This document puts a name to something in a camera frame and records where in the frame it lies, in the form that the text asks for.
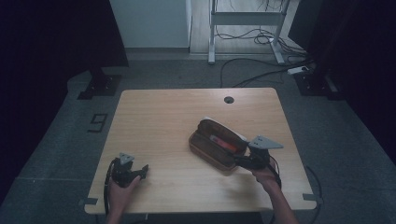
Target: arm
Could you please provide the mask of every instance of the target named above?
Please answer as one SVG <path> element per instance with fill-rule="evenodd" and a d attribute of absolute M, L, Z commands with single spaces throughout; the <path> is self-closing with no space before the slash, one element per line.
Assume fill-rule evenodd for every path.
<path fill-rule="evenodd" d="M 270 165 L 274 167 L 274 161 L 271 161 Z M 274 174 L 272 174 L 267 168 L 261 170 L 252 170 L 251 173 L 256 176 L 257 181 L 262 184 L 262 187 L 270 196 L 271 203 L 274 208 L 276 223 L 298 224 L 298 220 L 291 210 L 288 201 L 286 201 L 282 190 L 276 183 Z"/>
<path fill-rule="evenodd" d="M 109 203 L 110 210 L 108 211 L 106 223 L 107 224 L 118 224 L 120 223 L 122 214 L 125 208 L 130 203 L 131 194 L 134 187 L 140 182 L 140 175 L 137 176 L 127 188 L 121 188 L 118 186 L 113 179 L 110 178 L 109 182 Z"/>

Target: open case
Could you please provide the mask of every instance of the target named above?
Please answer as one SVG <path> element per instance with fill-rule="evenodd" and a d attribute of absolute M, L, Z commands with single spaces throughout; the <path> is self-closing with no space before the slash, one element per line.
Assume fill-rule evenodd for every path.
<path fill-rule="evenodd" d="M 232 170 L 236 166 L 233 156 L 245 155 L 248 147 L 246 137 L 210 118 L 200 121 L 189 143 L 194 154 L 221 171 Z"/>

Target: dark background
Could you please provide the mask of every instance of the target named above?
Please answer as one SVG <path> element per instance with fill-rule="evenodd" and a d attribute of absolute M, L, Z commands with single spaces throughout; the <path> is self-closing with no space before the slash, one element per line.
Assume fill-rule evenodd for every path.
<path fill-rule="evenodd" d="M 314 21 L 326 34 L 348 7 L 343 1 L 323 2 L 318 15 L 325 19 Z M 338 88 L 393 161 L 394 9 L 389 2 L 359 1 L 327 61 Z M 0 18 L 3 201 L 62 105 L 67 80 L 93 65 L 128 63 L 107 0 L 2 1 Z M 314 35 L 310 41 L 321 38 Z"/>
<path fill-rule="evenodd" d="M 0 2 L 0 201 L 67 94 L 93 66 L 128 66 L 109 1 Z"/>
<path fill-rule="evenodd" d="M 395 11 L 392 1 L 302 0 L 289 33 L 315 59 L 314 76 L 330 76 L 393 163 Z"/>

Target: black curtain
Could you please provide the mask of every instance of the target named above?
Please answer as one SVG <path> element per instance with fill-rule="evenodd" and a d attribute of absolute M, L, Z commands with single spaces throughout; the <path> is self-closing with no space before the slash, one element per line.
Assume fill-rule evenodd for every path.
<path fill-rule="evenodd" d="M 67 80 L 128 66 L 108 0 L 0 2 L 0 202 L 56 116 Z"/>
<path fill-rule="evenodd" d="M 396 164 L 395 11 L 391 1 L 358 4 L 334 51 L 332 78 Z"/>

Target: power strip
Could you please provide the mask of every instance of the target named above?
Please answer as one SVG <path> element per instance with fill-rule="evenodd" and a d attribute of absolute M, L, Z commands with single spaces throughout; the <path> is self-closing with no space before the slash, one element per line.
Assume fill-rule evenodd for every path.
<path fill-rule="evenodd" d="M 296 68 L 291 68 L 288 70 L 289 75 L 296 75 L 300 73 L 307 73 L 309 72 L 309 68 L 306 66 L 301 66 L 301 67 L 296 67 Z"/>

